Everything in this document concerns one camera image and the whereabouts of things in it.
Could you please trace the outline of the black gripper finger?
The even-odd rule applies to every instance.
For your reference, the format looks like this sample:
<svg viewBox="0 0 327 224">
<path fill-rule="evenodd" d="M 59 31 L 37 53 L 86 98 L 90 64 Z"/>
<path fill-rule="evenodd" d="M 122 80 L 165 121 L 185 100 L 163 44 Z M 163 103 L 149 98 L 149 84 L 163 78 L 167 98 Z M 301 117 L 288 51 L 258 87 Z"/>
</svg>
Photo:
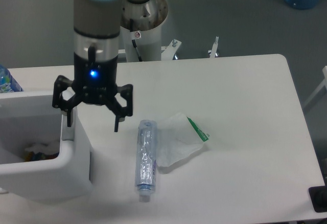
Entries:
<svg viewBox="0 0 327 224">
<path fill-rule="evenodd" d="M 120 94 L 121 98 L 126 100 L 126 106 L 122 107 L 116 99 L 116 94 Z M 123 86 L 115 85 L 108 95 L 106 106 L 115 115 L 114 132 L 118 132 L 119 123 L 123 122 L 126 117 L 133 116 L 133 85 L 126 84 Z"/>
<path fill-rule="evenodd" d="M 65 99 L 64 91 L 73 87 L 73 81 L 65 76 L 59 75 L 54 82 L 52 107 L 59 108 L 67 116 L 67 127 L 73 124 L 73 109 L 82 102 L 81 94 L 75 93 L 72 97 Z"/>
</svg>

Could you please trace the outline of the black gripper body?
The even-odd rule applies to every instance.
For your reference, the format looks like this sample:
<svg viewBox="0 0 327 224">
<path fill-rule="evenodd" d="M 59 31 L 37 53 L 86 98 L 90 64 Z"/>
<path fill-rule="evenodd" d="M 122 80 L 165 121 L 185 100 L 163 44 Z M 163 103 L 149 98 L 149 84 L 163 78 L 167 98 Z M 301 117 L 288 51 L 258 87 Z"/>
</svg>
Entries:
<svg viewBox="0 0 327 224">
<path fill-rule="evenodd" d="M 74 54 L 73 90 L 86 104 L 104 105 L 117 94 L 117 57 L 104 62 L 90 62 Z"/>
</svg>

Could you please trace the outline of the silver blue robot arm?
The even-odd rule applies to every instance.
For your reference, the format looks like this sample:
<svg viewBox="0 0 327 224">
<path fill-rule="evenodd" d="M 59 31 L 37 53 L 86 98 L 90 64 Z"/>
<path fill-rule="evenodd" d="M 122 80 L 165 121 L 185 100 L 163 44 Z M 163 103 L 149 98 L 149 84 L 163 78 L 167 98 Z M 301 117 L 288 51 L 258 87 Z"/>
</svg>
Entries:
<svg viewBox="0 0 327 224">
<path fill-rule="evenodd" d="M 74 0 L 74 78 L 57 77 L 52 101 L 67 127 L 80 103 L 106 106 L 116 124 L 133 115 L 133 85 L 116 83 L 123 1 Z"/>
</svg>

